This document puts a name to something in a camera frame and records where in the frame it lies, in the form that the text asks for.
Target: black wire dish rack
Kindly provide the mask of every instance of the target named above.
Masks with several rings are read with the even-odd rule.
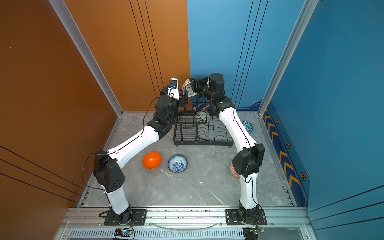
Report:
[[[233,139],[205,98],[183,97],[177,113],[173,142],[178,145],[219,145],[232,147]]]

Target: orange bowl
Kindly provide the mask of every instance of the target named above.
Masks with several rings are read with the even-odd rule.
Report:
[[[143,166],[146,169],[155,169],[160,166],[161,155],[157,152],[150,152],[143,158]]]

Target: aluminum frame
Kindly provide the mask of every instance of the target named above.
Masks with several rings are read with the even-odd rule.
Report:
[[[236,207],[133,207],[147,209],[144,226],[137,228],[233,228],[226,225],[225,210]],[[99,213],[109,210],[107,207],[70,208],[60,228],[105,228],[104,219]],[[302,207],[264,207],[268,224],[263,228],[307,228],[312,227]]]
[[[112,144],[112,140],[113,140],[113,138],[115,137],[115,134],[116,134],[116,132],[117,132],[117,130],[118,130],[118,127],[119,127],[119,125],[120,125],[121,120],[122,120],[122,115],[118,116],[118,118],[116,119],[115,125],[113,125],[113,128],[112,128],[112,130],[111,130],[111,133],[110,133],[109,136],[108,136],[107,142],[105,143],[105,145],[104,145],[104,147],[103,147],[103,149],[104,149],[105,151],[108,150],[108,149],[110,149],[110,146],[111,146],[111,144]],[[89,179],[88,179],[88,181],[87,181],[87,185],[88,185],[88,186],[91,186],[91,185],[93,184],[93,182],[95,181],[95,179],[96,179],[96,178],[94,178],[94,177],[92,177],[92,176],[93,176],[93,174],[91,174],[91,176],[89,177]],[[85,196],[86,196],[87,193],[88,193],[88,189],[89,189],[89,188],[88,188],[87,186],[84,187],[83,192],[82,192],[82,194],[81,194],[81,196],[80,196],[79,201],[77,202],[76,207],[80,207],[80,206],[83,204],[83,200],[84,200]]]
[[[194,232],[226,232],[233,231],[238,228],[242,231],[243,227],[256,227],[248,226],[229,226],[225,224],[226,215],[225,210],[228,208],[237,207],[140,207],[133,209],[147,209],[147,218],[144,226],[135,226],[135,231],[153,231],[159,232],[162,230],[170,231],[170,228],[190,230],[186,235],[167,235],[161,237],[142,236],[138,239],[208,239],[220,238],[225,239],[228,237],[203,237],[193,235]],[[63,240],[70,236],[72,231],[89,231],[84,239],[103,238],[108,237],[92,237],[95,231],[113,230],[120,228],[117,226],[104,226],[104,219],[98,217],[99,213],[108,210],[106,207],[83,207],[83,208],[70,208],[67,215],[63,219],[61,226],[56,234],[55,240]],[[299,228],[303,239],[317,240],[313,231],[309,218],[304,208],[301,207],[264,207],[268,225],[262,226],[263,228]],[[232,239],[244,239],[240,234]]]
[[[299,17],[297,18],[291,35],[288,39],[288,42],[285,45],[280,61],[277,64],[276,70],[265,92],[263,101],[260,104],[258,111],[260,116],[264,114],[269,102],[271,101],[272,96],[275,93],[277,86],[279,85],[279,82],[285,72],[285,69],[287,68],[288,63],[291,60],[293,52],[295,51],[297,44],[299,43],[300,38],[303,35],[305,28],[307,27],[307,24],[313,14],[314,9],[316,8],[318,1],[319,0],[305,0],[303,7],[301,8]]]
[[[123,110],[117,100],[115,94],[113,93],[111,87],[109,86],[107,79],[105,78],[102,70],[100,69],[96,59],[94,58],[91,50],[89,49],[85,39],[83,38],[79,28],[77,27],[71,13],[69,12],[67,6],[64,3],[64,0],[49,0],[68,34],[70,35],[73,43],[76,45],[80,54],[82,55],[85,63],[91,70],[93,76],[95,77],[97,83],[100,85],[100,88],[103,90],[103,93],[107,97],[109,103],[111,104],[113,110],[118,116],[121,116]]]
[[[264,133],[264,136],[265,136],[265,139],[266,139],[266,144],[268,145],[268,148],[271,152],[271,155],[272,155],[272,158],[273,158],[273,162],[275,163],[275,166],[276,166],[276,170],[279,174],[279,178],[282,182],[282,187],[284,189],[287,190],[288,192],[288,195],[293,203],[293,206],[297,206],[297,203],[296,203],[296,200],[295,200],[295,197],[293,196],[293,192],[291,190],[291,187],[289,186],[289,183],[287,181],[287,178],[285,176],[285,173],[284,173],[284,170],[283,168],[281,167],[281,163],[280,163],[280,160],[279,160],[279,156],[277,156],[277,153],[275,151],[275,146],[273,145],[273,142],[272,142],[272,139],[271,137],[269,136],[268,134],[268,129],[264,123],[264,120],[263,120],[263,116],[260,116],[258,115],[258,120],[259,120],[259,123],[260,125],[262,126],[262,130],[263,130],[263,133]]]

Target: blue and white bowl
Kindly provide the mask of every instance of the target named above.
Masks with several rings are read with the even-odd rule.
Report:
[[[248,133],[251,133],[253,131],[253,126],[251,123],[249,123],[247,121],[241,121],[241,123],[243,124],[243,126],[245,127],[245,129]]]
[[[168,168],[172,172],[182,172],[187,168],[188,161],[183,155],[174,155],[168,161]]]

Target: gray marble surface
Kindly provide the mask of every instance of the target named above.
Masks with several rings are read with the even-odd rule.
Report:
[[[148,113],[145,123],[152,119]],[[238,111],[242,121],[253,125],[250,134],[257,142],[266,147],[262,166],[257,179],[257,199],[262,206],[291,206],[287,191],[281,180],[268,149],[256,112]],[[143,126],[144,113],[125,112],[111,147],[117,146],[136,134]],[[151,144],[133,157],[122,169],[126,181],[123,185],[128,202],[132,206],[238,206],[240,198],[240,180],[229,171],[229,164],[237,154],[236,148],[228,146],[186,146],[173,144],[172,129],[161,140]],[[148,170],[143,167],[142,159],[149,152],[158,152],[162,156],[161,165]],[[181,173],[173,173],[167,163],[171,156],[182,154],[188,160],[188,166]],[[99,184],[92,176],[93,187]],[[108,206],[102,191],[90,189],[83,201],[85,206]]]

